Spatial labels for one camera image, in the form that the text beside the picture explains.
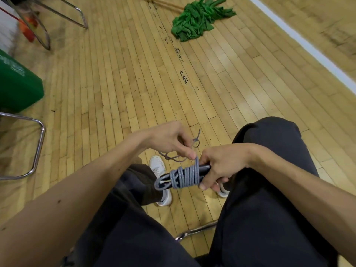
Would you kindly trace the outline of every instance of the green bag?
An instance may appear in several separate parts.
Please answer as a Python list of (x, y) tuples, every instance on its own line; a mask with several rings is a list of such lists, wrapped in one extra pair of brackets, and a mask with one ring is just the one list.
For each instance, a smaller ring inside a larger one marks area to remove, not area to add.
[(20, 112), (42, 97), (42, 80), (0, 49), (0, 108)]

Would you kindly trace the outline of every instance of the white wall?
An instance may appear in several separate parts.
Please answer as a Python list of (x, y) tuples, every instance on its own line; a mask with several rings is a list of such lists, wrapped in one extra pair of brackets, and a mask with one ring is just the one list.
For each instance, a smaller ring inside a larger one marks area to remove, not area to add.
[[(18, 17), (17, 13), (2, 1), (0, 1), (0, 7)], [(0, 10), (0, 49), (6, 53), (9, 53), (9, 50), (12, 48), (16, 31), (17, 20)]]

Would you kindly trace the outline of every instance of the chrome chair leg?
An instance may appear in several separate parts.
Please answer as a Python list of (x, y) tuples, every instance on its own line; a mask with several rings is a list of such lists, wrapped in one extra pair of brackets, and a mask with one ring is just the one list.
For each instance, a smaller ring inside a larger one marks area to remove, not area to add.
[(49, 6), (43, 4), (42, 2), (40, 2), (40, 1), (38, 1), (38, 0), (31, 0), (31, 1), (34, 2), (35, 4), (38, 4), (39, 6), (42, 6), (43, 8), (46, 8), (46, 9), (49, 10), (49, 11), (51, 11), (51, 12), (57, 14), (58, 16), (61, 16), (62, 18), (65, 18), (65, 19), (69, 20), (70, 22), (73, 22), (73, 23), (75, 23), (76, 25), (79, 25), (80, 27), (83, 27), (83, 28), (85, 28), (85, 29), (88, 29), (88, 23), (87, 23), (87, 20), (86, 20), (85, 17), (84, 17), (83, 12), (82, 12), (79, 8), (77, 8), (75, 5), (73, 5), (73, 4), (69, 3), (69, 2), (67, 2), (66, 0), (61, 0), (61, 1), (64, 2), (65, 4), (71, 6), (72, 8), (74, 8), (75, 10), (77, 10), (77, 11), (80, 13), (80, 16), (82, 17), (82, 20), (83, 20), (83, 24), (81, 24), (81, 23), (79, 23), (79, 22), (77, 22), (77, 21), (75, 21), (75, 20), (73, 20), (73, 19), (71, 19), (71, 18), (69, 18), (69, 17), (63, 15), (62, 13), (59, 13), (57, 10), (54, 10), (53, 8), (50, 8)]
[(185, 237), (188, 237), (190, 235), (193, 235), (193, 234), (196, 234), (196, 233), (199, 233), (199, 232), (202, 232), (204, 230), (208, 230), (208, 229), (211, 229), (213, 227), (216, 227), (216, 224), (217, 224), (217, 220), (216, 221), (213, 221), (213, 222), (209, 222), (201, 227), (198, 227), (196, 229), (193, 229), (193, 230), (188, 230), (188, 231), (185, 231), (181, 234), (179, 234), (177, 237), (176, 237), (176, 241), (177, 242), (180, 242), (182, 239), (184, 239)]
[(38, 18), (38, 16), (36, 15), (36, 13), (33, 12), (32, 8), (30, 5), (27, 5), (27, 7), (30, 9), (32, 15), (35, 17), (36, 21), (38, 22), (38, 24), (42, 27), (42, 29), (44, 30), (44, 34), (46, 36), (46, 42), (44, 42), (42, 40), (42, 38), (40, 38), (37, 34), (36, 34), (36, 30), (35, 28), (29, 24), (29, 22), (25, 19), (25, 17), (22, 15), (22, 13), (19, 11), (19, 9), (16, 7), (16, 5), (14, 5), (11, 0), (6, 0), (10, 6), (16, 11), (16, 13), (20, 16), (20, 18), (22, 19), (22, 21), (26, 24), (26, 26), (33, 32), (33, 34), (35, 35), (35, 37), (37, 38), (38, 42), (40, 42), (40, 44), (47, 50), (51, 49), (51, 39), (50, 39), (50, 35), (47, 32), (46, 27), (43, 25), (43, 23), (40, 21), (40, 19)]
[(13, 117), (16, 119), (22, 119), (22, 120), (27, 120), (27, 121), (34, 121), (36, 123), (38, 123), (41, 127), (41, 134), (39, 136), (39, 140), (38, 140), (38, 144), (37, 144), (37, 148), (36, 148), (36, 153), (34, 155), (34, 160), (32, 163), (32, 168), (30, 169), (29, 172), (20, 175), (20, 176), (0, 176), (0, 180), (19, 180), (19, 179), (23, 179), (31, 174), (33, 174), (36, 171), (37, 165), (38, 165), (38, 160), (39, 160), (39, 154), (41, 153), (41, 148), (42, 148), (42, 144), (43, 144), (43, 139), (45, 137), (45, 132), (46, 132), (46, 128), (43, 125), (43, 123), (37, 119), (31, 118), (31, 117), (26, 117), (26, 116), (21, 116), (21, 115), (15, 115), (15, 114), (10, 114), (10, 113), (5, 113), (5, 112), (0, 112), (0, 116), (7, 116), (7, 117)]

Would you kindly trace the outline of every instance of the coiled rope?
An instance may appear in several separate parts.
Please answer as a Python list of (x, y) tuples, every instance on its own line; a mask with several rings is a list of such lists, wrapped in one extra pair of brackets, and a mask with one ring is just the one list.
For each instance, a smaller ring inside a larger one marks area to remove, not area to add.
[[(199, 142), (199, 135), (200, 135), (200, 129), (198, 132), (198, 136), (193, 139), (193, 143), (198, 143), (198, 145), (195, 146), (197, 148), (200, 144)], [(167, 154), (159, 153), (162, 155), (165, 159), (167, 160), (174, 160), (176, 162), (183, 162), (185, 161), (179, 161), (176, 160), (176, 158), (180, 156), (175, 156), (175, 157), (169, 157)], [(194, 165), (190, 167), (186, 167), (185, 169), (180, 166), (178, 169), (171, 170), (169, 173), (169, 180), (164, 180), (166, 176), (159, 177), (155, 182), (154, 182), (154, 188), (158, 191), (162, 191), (167, 189), (170, 185), (172, 185), (172, 188), (177, 189), (177, 188), (183, 188), (183, 187), (190, 187), (192, 185), (198, 185), (199, 184), (199, 160), (198, 157), (195, 158), (195, 163)], [(159, 187), (160, 184), (166, 183), (163, 187)]]

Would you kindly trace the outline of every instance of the shoe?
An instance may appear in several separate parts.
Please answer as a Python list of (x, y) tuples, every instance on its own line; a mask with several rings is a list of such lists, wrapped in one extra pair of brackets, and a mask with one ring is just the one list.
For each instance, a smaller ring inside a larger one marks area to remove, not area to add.
[[(154, 172), (157, 178), (161, 177), (166, 172), (166, 166), (160, 156), (153, 156), (149, 160), (149, 167)], [(168, 206), (172, 203), (172, 194), (169, 189), (163, 190), (162, 199), (157, 202), (158, 206)]]
[(229, 191), (227, 191), (223, 184), (220, 184), (220, 191), (217, 192), (217, 194), (220, 196), (220, 197), (223, 197), (223, 198), (227, 198), (228, 195), (229, 195)]

